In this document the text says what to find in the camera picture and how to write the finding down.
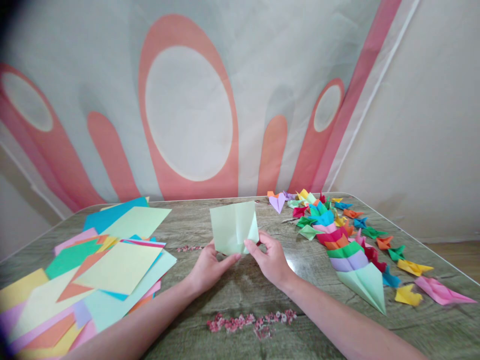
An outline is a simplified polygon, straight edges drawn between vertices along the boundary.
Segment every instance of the forearm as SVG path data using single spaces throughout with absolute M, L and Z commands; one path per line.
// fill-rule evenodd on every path
M 187 277 L 71 351 L 64 359 L 139 359 L 198 295 L 199 291 Z
M 294 275 L 281 285 L 347 359 L 426 359 L 409 343 Z

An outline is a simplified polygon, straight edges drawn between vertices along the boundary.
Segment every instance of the white oval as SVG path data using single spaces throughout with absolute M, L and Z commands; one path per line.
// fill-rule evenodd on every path
M 321 97 L 316 108 L 313 126 L 317 132 L 322 132 L 329 127 L 330 123 L 339 110 L 342 101 L 342 91 L 338 85 L 330 86 Z
M 232 146 L 232 111 L 219 75 L 200 53 L 173 46 L 158 54 L 145 107 L 156 147 L 179 175 L 204 181 L 222 169 Z
M 36 129 L 49 132 L 54 126 L 50 111 L 40 94 L 13 72 L 4 72 L 1 84 L 15 109 Z

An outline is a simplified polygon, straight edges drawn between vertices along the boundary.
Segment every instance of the wall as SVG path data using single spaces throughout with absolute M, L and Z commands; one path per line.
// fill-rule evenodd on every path
M 426 242 L 480 239 L 479 17 L 420 2 L 332 187 Z

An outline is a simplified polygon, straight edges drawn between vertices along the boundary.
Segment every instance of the hand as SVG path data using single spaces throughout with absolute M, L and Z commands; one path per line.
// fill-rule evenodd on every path
M 222 275 L 231 268 L 242 255 L 237 253 L 230 255 L 222 261 L 217 260 L 214 241 L 203 248 L 195 263 L 195 266 L 190 271 L 186 280 L 190 282 L 190 286 L 198 293 L 198 295 L 211 289 Z
M 287 264 L 280 242 L 265 231 L 260 230 L 258 233 L 260 242 L 266 246 L 266 253 L 263 253 L 251 240 L 245 240 L 245 246 L 260 266 L 263 275 L 280 289 L 282 285 L 295 278 L 296 274 Z

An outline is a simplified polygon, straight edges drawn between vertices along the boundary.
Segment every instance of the backdrop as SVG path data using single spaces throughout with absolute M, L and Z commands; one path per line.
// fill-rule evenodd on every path
M 2 48 L 1 144 L 62 217 L 139 196 L 319 191 L 415 6 L 27 1 Z

